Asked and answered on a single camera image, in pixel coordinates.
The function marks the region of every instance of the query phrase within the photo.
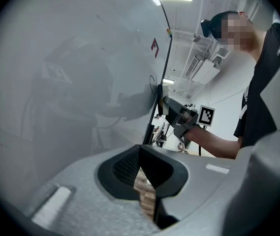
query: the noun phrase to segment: wooden surface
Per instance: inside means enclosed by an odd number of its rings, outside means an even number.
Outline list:
[[[140,168],[134,181],[134,189],[140,193],[141,208],[153,220],[156,193],[154,188],[146,183],[146,176]]]

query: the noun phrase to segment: black and white square marker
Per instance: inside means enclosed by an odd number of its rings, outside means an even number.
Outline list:
[[[211,127],[214,112],[214,108],[201,105],[197,124]]]

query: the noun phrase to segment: air vent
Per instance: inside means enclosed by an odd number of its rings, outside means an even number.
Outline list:
[[[199,58],[197,58],[197,56],[194,56],[194,57],[193,57],[192,62],[191,62],[191,64],[190,64],[190,66],[189,66],[189,69],[188,69],[188,71],[187,71],[187,73],[186,73],[186,77],[187,77],[188,79],[191,77],[191,75],[192,75],[193,72],[196,72],[195,69],[196,69],[198,63],[200,62],[201,58],[202,58],[202,57],[200,57],[200,59],[199,59]]]

